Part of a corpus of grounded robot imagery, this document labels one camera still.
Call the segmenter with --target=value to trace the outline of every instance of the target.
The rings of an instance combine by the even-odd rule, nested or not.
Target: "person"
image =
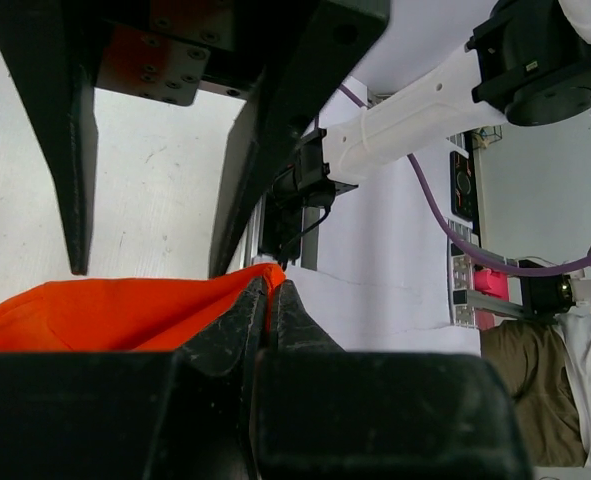
[[[535,465],[591,468],[591,313],[557,321],[505,321],[481,333],[482,356],[514,400]]]

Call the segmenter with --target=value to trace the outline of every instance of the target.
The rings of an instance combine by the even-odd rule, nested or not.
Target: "red fabric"
[[[259,276],[270,301],[285,280],[273,264],[206,281],[46,283],[0,305],[0,351],[173,350],[226,312]]]

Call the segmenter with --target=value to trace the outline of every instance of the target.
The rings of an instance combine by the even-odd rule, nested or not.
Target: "orange cloth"
[[[270,302],[285,280],[273,264],[206,281],[46,283],[0,305],[0,351],[174,350],[226,312],[259,276]]]

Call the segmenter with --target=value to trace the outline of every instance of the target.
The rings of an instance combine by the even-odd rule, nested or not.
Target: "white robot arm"
[[[591,0],[502,0],[433,71],[329,128],[324,161],[330,180],[356,186],[436,138],[507,120],[543,125],[590,108]]]

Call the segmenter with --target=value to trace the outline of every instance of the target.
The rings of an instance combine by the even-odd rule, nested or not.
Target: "brown pants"
[[[482,356],[515,401],[522,436],[535,465],[586,463],[579,415],[566,374],[565,347],[550,327],[505,321],[481,333]]]

